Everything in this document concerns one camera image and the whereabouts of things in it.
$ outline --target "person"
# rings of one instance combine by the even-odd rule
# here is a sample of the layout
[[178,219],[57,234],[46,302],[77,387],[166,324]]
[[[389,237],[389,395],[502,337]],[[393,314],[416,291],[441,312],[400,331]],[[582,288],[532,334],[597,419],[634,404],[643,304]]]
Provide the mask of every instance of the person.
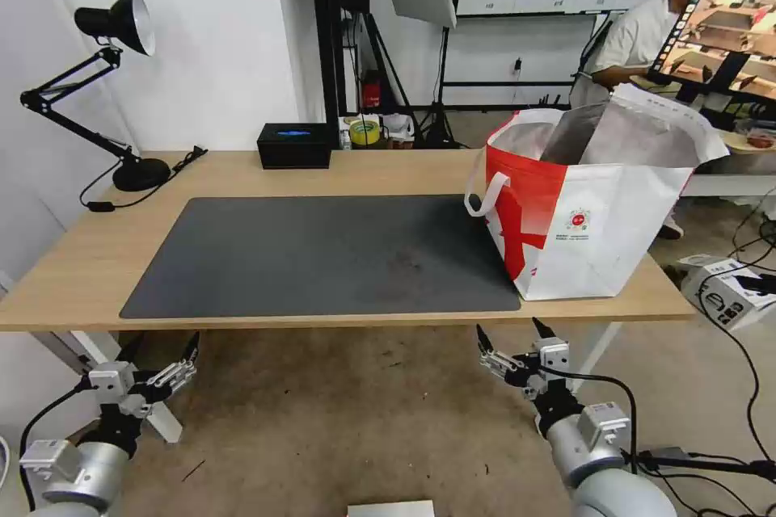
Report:
[[[647,0],[622,15],[577,75],[569,96],[571,106],[602,103],[620,83],[629,82],[633,75],[646,75],[689,2]],[[659,236],[676,239],[682,234],[672,212]]]

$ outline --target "bag handle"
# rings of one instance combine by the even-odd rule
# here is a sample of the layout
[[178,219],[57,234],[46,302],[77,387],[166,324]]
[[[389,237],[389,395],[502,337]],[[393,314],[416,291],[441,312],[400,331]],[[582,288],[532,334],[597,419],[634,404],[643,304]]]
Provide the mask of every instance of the bag handle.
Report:
[[479,205],[479,210],[474,210],[471,207],[469,198],[474,190],[474,181],[477,179],[477,170],[479,169],[480,162],[483,160],[485,149],[486,148],[482,148],[474,159],[474,168],[472,168],[471,173],[469,174],[469,180],[466,182],[466,194],[463,198],[463,205],[466,206],[469,216],[473,216],[474,218],[479,218],[488,214],[496,206],[496,201],[499,199],[501,188],[509,185],[509,176],[502,174],[501,172],[496,172],[493,174],[491,182],[487,185],[485,197],[483,198],[483,202]]

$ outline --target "monitor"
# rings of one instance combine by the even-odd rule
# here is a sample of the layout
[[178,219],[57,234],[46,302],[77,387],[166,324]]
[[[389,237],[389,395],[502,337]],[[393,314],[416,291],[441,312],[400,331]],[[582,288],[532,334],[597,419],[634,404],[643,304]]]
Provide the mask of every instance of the monitor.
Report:
[[682,84],[679,99],[776,100],[776,0],[690,0],[648,77]]

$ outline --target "red and white bag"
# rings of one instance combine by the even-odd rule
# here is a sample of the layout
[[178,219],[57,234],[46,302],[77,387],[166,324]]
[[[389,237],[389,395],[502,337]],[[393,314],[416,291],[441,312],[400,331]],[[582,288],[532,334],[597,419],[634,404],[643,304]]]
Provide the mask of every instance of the red and white bag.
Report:
[[[483,153],[487,190],[475,210]],[[697,112],[621,85],[606,106],[516,113],[478,156],[465,205],[485,216],[524,299],[615,296],[694,168],[727,154]]]

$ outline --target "black desk lamp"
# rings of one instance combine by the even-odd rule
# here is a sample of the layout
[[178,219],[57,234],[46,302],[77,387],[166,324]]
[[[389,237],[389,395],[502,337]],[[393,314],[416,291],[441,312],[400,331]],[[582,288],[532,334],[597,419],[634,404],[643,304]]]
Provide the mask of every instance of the black desk lamp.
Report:
[[[53,110],[53,104],[57,101],[119,68],[122,50],[111,39],[116,38],[132,50],[149,57],[154,54],[154,31],[146,3],[143,0],[117,0],[108,10],[78,8],[75,11],[75,25],[84,34],[93,36],[97,44],[104,48],[51,81],[36,89],[24,91],[22,104],[119,158],[121,165],[113,174],[113,183],[119,190],[141,191],[161,186],[171,174],[165,162],[140,158],[132,152],[131,145],[93,132]],[[108,67],[82,81],[58,84],[97,61],[104,61]]]

